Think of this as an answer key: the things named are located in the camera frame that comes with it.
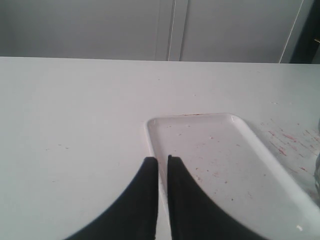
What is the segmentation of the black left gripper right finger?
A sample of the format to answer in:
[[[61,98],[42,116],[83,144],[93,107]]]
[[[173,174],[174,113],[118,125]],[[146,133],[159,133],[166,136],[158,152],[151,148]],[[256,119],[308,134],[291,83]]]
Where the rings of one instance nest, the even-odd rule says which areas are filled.
[[[178,156],[168,156],[167,201],[173,240],[264,240],[222,210]]]

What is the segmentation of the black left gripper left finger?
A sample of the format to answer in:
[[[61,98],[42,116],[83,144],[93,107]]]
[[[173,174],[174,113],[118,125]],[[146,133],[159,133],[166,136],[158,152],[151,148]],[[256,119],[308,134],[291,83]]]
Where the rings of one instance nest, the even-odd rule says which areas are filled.
[[[115,202],[69,240],[154,240],[159,211],[159,166],[146,157]]]

